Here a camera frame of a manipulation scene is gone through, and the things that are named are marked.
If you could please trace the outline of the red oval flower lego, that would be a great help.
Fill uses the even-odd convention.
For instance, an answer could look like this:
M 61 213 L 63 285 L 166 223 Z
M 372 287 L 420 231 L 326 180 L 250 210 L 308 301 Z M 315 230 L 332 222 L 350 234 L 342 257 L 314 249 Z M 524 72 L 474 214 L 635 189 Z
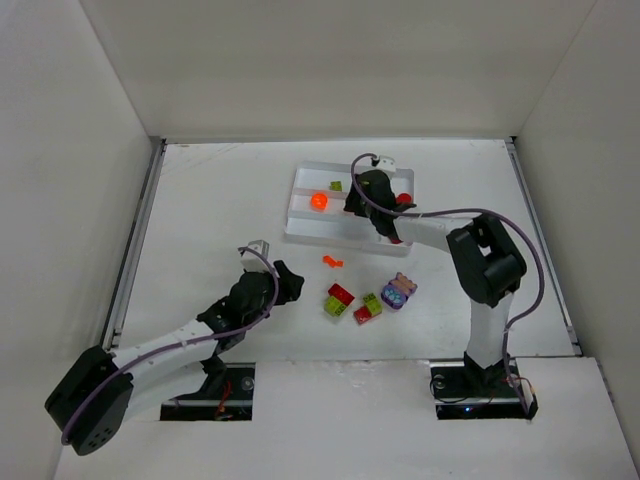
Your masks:
M 408 193 L 401 193 L 396 197 L 396 203 L 398 205 L 407 205 L 409 208 L 414 208 L 415 204 L 413 198 Z

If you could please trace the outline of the orange round lego disc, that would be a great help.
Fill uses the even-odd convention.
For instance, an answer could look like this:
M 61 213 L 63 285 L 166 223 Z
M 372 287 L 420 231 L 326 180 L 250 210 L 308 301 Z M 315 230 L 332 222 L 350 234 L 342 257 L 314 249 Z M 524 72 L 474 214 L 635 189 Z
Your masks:
M 328 203 L 328 196 L 322 192 L 314 193 L 310 198 L 310 206 L 315 211 L 324 212 Z

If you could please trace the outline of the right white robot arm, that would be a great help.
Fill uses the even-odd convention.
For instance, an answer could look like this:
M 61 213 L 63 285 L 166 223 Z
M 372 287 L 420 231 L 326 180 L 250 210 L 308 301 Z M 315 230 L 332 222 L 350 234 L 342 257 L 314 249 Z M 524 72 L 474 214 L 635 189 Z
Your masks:
M 421 244 L 449 254 L 471 302 L 465 362 L 482 370 L 505 366 L 508 315 L 527 272 L 523 255 L 495 214 L 421 217 L 408 212 L 412 207 L 396 200 L 387 173 L 373 169 L 352 176 L 344 210 L 368 219 L 379 235 L 392 242 Z

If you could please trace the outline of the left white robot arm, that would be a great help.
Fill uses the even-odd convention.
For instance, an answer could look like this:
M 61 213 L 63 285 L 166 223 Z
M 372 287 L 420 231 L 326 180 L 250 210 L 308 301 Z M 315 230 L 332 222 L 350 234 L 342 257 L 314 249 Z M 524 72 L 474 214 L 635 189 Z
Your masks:
M 89 455 L 137 413 L 219 380 L 220 354 L 274 307 L 297 301 L 304 282 L 276 260 L 263 271 L 243 272 L 226 296 L 164 336 L 125 349 L 86 349 L 45 402 L 62 444 Z

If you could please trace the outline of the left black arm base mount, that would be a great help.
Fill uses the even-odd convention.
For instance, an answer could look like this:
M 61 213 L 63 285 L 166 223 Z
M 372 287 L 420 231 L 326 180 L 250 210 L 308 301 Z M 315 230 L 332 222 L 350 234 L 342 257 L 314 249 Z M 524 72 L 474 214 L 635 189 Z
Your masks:
M 207 379 L 195 393 L 163 403 L 159 420 L 165 422 L 251 421 L 255 392 L 255 363 L 226 365 L 221 380 Z

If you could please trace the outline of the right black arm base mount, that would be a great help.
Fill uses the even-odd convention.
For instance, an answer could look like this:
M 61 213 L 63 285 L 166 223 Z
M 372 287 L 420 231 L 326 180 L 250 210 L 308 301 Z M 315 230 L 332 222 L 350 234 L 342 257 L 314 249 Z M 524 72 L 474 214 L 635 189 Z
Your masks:
M 462 361 L 432 363 L 430 373 L 438 420 L 532 420 L 538 413 L 535 390 L 514 360 L 510 374 L 498 367 L 485 383 Z

